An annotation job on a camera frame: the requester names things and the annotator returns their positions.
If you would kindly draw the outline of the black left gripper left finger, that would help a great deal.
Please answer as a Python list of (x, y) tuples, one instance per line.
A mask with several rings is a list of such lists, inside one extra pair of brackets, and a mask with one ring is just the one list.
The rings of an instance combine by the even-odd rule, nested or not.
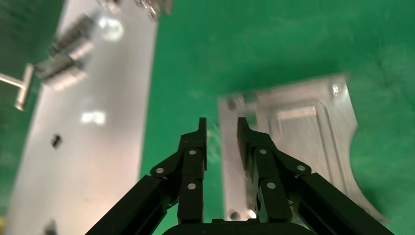
[(155, 165), (91, 229), (89, 235), (151, 235), (169, 208), (178, 224), (166, 235), (195, 235), (204, 221), (203, 179), (207, 169), (207, 120), (181, 136), (178, 150)]

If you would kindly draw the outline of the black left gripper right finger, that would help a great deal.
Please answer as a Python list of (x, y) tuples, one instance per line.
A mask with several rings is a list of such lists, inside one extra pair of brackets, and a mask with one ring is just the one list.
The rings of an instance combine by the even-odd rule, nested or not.
[(271, 137), (237, 121), (244, 169), (252, 176), (258, 235), (388, 235), (390, 231)]

